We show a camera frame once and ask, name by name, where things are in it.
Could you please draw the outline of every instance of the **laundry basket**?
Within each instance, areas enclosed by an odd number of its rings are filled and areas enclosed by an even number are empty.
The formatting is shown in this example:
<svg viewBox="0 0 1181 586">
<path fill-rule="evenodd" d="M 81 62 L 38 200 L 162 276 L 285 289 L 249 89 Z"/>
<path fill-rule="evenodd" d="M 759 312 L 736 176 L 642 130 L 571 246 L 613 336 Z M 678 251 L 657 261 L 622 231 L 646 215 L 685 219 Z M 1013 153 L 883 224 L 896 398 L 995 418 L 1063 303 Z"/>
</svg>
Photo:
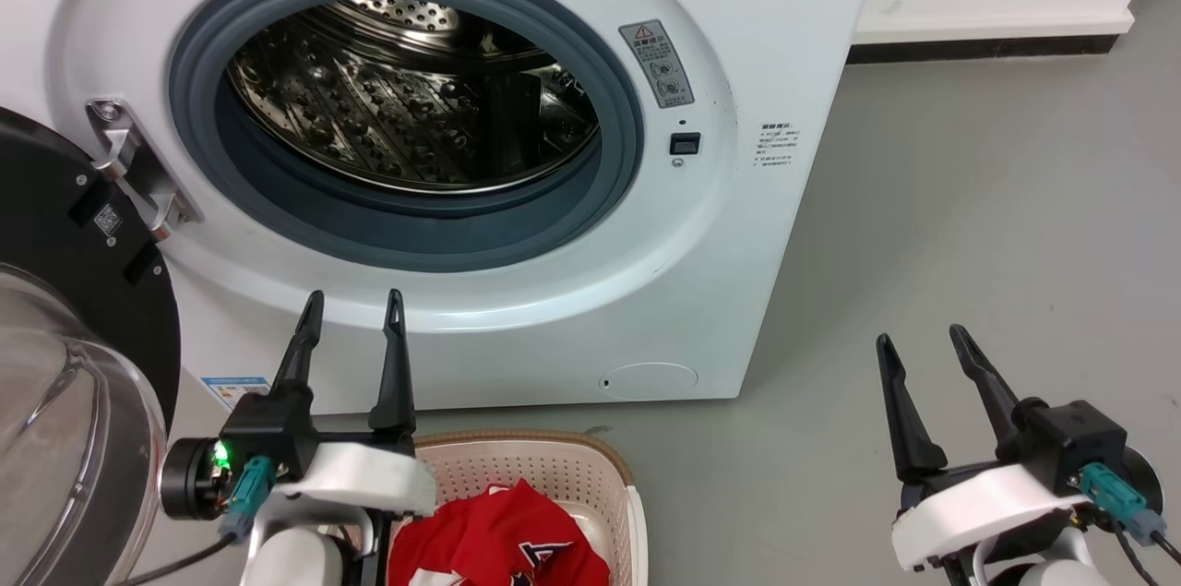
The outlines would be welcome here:
<svg viewBox="0 0 1181 586">
<path fill-rule="evenodd" d="M 644 506 L 627 464 L 602 441 L 520 430 L 437 434 L 415 444 L 418 458 L 435 469 L 439 504 L 524 480 L 574 517 L 611 567 L 611 586 L 647 586 Z"/>
</svg>

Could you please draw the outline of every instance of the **door hinge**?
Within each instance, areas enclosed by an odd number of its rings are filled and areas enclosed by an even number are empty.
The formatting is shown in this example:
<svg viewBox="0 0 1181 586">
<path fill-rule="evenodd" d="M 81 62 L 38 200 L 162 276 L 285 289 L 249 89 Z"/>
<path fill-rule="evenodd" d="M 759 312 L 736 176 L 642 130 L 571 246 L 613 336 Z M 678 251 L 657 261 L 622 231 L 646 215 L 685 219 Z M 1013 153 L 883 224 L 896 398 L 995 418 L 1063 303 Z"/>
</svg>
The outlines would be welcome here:
<svg viewBox="0 0 1181 586">
<path fill-rule="evenodd" d="M 91 155 L 93 165 L 131 198 L 157 242 L 172 235 L 183 221 L 204 220 L 161 163 L 126 103 L 92 99 L 86 103 L 86 118 L 102 149 L 100 157 Z"/>
</svg>

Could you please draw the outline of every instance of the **white washing machine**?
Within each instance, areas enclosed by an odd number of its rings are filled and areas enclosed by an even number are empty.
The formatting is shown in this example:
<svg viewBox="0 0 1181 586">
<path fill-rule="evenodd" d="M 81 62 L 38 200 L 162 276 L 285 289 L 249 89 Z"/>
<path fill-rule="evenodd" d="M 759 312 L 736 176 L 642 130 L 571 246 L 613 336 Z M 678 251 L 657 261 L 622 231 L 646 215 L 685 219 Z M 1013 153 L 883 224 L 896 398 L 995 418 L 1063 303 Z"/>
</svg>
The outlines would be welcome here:
<svg viewBox="0 0 1181 586">
<path fill-rule="evenodd" d="M 400 288 L 422 409 L 725 398 L 860 2 L 0 0 L 0 106 L 129 191 L 86 227 L 146 221 L 198 377 L 324 288 L 314 410 L 367 410 Z"/>
</svg>

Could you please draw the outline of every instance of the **clothes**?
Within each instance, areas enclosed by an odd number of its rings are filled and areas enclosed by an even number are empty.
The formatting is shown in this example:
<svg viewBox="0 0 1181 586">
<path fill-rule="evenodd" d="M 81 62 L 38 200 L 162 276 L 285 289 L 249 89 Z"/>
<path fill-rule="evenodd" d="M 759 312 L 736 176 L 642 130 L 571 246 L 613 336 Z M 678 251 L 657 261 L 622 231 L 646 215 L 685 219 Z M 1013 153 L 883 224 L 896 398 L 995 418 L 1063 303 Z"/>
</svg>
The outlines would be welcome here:
<svg viewBox="0 0 1181 586">
<path fill-rule="evenodd" d="M 398 532 L 389 586 L 608 586 L 570 515 L 526 481 L 451 501 Z"/>
</svg>

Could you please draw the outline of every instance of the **green light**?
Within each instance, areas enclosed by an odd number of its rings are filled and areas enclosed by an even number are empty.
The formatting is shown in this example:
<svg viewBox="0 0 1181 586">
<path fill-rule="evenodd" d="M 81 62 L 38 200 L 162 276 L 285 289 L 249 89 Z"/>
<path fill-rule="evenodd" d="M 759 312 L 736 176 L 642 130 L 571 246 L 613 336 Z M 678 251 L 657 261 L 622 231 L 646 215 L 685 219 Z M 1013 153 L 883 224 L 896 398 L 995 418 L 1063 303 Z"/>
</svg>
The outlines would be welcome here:
<svg viewBox="0 0 1181 586">
<path fill-rule="evenodd" d="M 221 441 L 214 443 L 214 463 L 221 468 L 229 468 L 229 448 Z"/>
</svg>

